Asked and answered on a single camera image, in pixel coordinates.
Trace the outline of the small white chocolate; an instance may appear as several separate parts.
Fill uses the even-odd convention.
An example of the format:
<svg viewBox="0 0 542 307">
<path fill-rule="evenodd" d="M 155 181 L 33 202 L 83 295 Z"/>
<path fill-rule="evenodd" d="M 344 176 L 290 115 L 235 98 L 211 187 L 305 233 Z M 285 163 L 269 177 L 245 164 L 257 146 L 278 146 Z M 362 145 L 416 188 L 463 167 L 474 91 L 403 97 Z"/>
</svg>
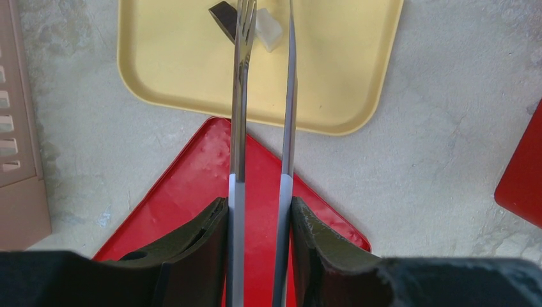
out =
<svg viewBox="0 0 542 307">
<path fill-rule="evenodd" d="M 256 12 L 256 35 L 267 52 L 277 48 L 283 37 L 283 29 L 266 8 Z"/>
</svg>

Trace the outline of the metal serving tongs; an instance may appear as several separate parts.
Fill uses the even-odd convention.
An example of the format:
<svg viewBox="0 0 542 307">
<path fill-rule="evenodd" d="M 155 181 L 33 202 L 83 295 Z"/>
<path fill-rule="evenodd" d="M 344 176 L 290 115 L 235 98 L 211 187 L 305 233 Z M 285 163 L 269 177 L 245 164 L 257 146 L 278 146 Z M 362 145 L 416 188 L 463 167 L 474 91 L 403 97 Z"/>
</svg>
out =
<svg viewBox="0 0 542 307">
<path fill-rule="evenodd" d="M 245 188 L 246 123 L 248 73 L 256 35 L 257 2 L 237 4 L 234 52 L 233 101 L 231 112 L 230 174 L 228 192 L 228 271 L 226 275 L 227 306 L 244 305 L 245 262 Z M 286 306 L 288 257 L 290 246 L 290 213 L 293 199 L 293 160 L 297 120 L 297 42 L 294 14 L 289 16 L 288 77 L 282 173 L 279 188 L 277 240 L 274 264 L 273 306 Z"/>
</svg>

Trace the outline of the red chocolate box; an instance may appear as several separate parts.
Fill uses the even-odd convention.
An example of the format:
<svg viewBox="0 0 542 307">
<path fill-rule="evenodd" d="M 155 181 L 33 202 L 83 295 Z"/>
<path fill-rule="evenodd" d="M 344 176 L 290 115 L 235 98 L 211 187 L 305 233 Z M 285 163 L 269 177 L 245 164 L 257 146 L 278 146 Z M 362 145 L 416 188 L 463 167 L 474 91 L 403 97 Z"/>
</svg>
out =
<svg viewBox="0 0 542 307">
<path fill-rule="evenodd" d="M 541 104 L 494 193 L 498 205 L 541 227 Z"/>
</svg>

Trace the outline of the dark rectangular chocolate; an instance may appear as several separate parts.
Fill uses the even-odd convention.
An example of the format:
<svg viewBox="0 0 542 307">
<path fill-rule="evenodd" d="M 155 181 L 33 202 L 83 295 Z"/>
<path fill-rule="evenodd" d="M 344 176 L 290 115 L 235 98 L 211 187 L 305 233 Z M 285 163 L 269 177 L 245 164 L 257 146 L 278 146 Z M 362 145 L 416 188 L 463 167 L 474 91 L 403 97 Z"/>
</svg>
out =
<svg viewBox="0 0 542 307">
<path fill-rule="evenodd" d="M 217 25 L 227 38 L 235 44 L 237 10 L 226 1 L 221 1 L 208 9 Z"/>
</svg>

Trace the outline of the red box lid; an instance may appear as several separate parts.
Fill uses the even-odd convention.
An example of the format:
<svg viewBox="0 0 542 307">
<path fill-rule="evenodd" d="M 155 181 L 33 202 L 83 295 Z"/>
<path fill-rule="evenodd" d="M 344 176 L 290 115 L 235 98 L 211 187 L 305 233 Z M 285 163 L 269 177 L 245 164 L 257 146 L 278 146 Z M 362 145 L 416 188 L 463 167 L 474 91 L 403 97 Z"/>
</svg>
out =
<svg viewBox="0 0 542 307">
<path fill-rule="evenodd" d="M 119 260 L 196 217 L 229 192 L 230 121 L 208 119 L 122 222 L 95 259 Z M 270 306 L 281 160 L 248 137 L 246 142 L 244 305 Z"/>
</svg>

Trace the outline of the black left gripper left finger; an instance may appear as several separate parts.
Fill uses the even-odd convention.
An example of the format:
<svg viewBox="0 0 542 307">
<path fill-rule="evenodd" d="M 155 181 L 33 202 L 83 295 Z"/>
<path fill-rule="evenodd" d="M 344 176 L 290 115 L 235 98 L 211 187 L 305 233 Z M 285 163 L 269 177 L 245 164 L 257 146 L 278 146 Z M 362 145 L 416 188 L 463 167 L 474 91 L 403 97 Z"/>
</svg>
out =
<svg viewBox="0 0 542 307">
<path fill-rule="evenodd" d="M 228 204 L 217 198 L 181 227 L 119 260 L 71 251 L 1 253 L 2 306 L 220 306 Z"/>
</svg>

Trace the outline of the orange plastic file organizer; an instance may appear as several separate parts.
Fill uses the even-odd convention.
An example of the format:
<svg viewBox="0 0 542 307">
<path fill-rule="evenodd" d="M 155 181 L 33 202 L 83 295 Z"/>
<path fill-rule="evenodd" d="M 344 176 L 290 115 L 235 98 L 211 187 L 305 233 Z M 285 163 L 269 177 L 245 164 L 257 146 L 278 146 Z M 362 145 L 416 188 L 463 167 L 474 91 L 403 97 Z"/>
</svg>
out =
<svg viewBox="0 0 542 307">
<path fill-rule="evenodd" d="M 1 251 L 52 232 L 16 1 L 1 1 Z"/>
</svg>

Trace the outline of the yellow plastic tray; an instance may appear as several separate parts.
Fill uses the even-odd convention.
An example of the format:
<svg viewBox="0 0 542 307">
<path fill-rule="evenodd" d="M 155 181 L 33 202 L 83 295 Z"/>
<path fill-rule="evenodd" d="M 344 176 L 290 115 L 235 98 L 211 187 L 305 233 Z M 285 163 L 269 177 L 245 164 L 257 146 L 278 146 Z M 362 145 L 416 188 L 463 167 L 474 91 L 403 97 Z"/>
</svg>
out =
<svg viewBox="0 0 542 307">
<path fill-rule="evenodd" d="M 138 98 L 230 117 L 234 45 L 213 1 L 120 1 L 118 68 Z M 297 128 L 340 136 L 374 115 L 402 1 L 259 1 L 288 30 L 295 19 Z"/>
</svg>

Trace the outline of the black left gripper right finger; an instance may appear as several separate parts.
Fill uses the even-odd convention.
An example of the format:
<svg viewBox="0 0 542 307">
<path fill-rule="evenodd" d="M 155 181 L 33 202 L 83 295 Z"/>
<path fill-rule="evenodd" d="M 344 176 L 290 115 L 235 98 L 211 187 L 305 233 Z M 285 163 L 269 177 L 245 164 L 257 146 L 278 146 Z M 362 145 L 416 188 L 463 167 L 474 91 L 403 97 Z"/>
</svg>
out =
<svg viewBox="0 0 542 307">
<path fill-rule="evenodd" d="M 520 258 L 380 258 L 291 203 L 299 306 L 540 306 L 541 269 Z"/>
</svg>

